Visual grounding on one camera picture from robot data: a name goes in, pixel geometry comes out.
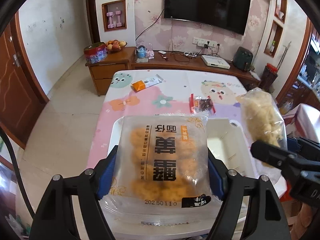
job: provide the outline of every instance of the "white router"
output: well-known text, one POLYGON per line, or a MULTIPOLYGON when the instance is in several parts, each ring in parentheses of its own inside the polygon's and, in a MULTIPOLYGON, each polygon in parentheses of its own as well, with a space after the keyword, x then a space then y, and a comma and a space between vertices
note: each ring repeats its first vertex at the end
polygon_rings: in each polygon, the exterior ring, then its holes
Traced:
POLYGON ((204 61, 204 63, 209 67, 219 67, 219 68, 225 68, 225 69, 230 68, 230 65, 228 64, 228 62, 226 62, 223 58, 207 56, 207 55, 202 55, 201 58, 204 61))

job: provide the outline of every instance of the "printed date code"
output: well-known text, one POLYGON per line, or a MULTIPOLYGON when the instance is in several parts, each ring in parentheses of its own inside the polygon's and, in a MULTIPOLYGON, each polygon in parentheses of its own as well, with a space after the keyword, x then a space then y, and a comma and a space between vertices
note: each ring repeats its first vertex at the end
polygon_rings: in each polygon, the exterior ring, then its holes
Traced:
POLYGON ((175 201, 155 201, 155 200, 144 200, 145 204, 148 205, 158 205, 158 206, 176 206, 177 203, 175 201))

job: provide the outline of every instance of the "pink dumbbell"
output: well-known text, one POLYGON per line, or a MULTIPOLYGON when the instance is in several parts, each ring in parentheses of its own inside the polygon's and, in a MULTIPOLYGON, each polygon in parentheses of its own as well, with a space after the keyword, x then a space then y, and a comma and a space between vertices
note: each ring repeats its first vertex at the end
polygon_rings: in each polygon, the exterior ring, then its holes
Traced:
POLYGON ((112 29, 115 27, 115 25, 113 24, 113 20, 112 20, 113 15, 114 15, 113 12, 107 13, 107 17, 109 17, 108 29, 112 29))
POLYGON ((120 15, 121 15, 121 11, 116 11, 116 15, 118 16, 118 22, 117 22, 117 27, 121 27, 122 23, 121 23, 121 19, 120 19, 120 15))

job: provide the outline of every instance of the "tv stand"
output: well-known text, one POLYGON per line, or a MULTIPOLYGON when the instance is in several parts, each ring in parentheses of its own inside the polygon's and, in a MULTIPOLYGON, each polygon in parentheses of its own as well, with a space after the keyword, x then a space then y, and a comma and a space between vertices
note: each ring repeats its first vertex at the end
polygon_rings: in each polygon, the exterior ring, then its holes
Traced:
POLYGON ((131 62, 131 69, 182 69, 182 70, 195 70, 195 71, 206 71, 218 74, 225 74, 237 77, 240 82, 244 85, 253 85, 257 87, 260 84, 260 81, 255 79, 249 72, 242 71, 236 68, 233 63, 229 60, 227 62, 230 64, 229 69, 223 69, 218 67, 209 67, 207 66, 201 57, 190 58, 189 62, 180 62, 188 61, 188 59, 182 55, 170 55, 170 51, 167 52, 164 56, 168 58, 165 60, 161 57, 158 51, 155 51, 155 58, 150 59, 146 63, 137 63, 137 55, 135 55, 134 60, 131 62))

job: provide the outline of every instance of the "tiled floor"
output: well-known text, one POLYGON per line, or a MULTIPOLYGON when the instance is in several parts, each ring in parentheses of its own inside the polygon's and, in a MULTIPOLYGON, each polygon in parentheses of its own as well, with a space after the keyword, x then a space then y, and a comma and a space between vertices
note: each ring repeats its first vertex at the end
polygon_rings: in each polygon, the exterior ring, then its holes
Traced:
MULTIPOLYGON (((103 104, 98 97, 85 60, 79 60, 54 92, 32 130, 25 151, 18 152, 18 164, 34 210, 54 174, 79 175, 86 167, 92 136, 103 104)), ((87 239, 77 198, 75 214, 81 239, 87 239)), ((17 214, 32 223, 20 194, 17 214)))

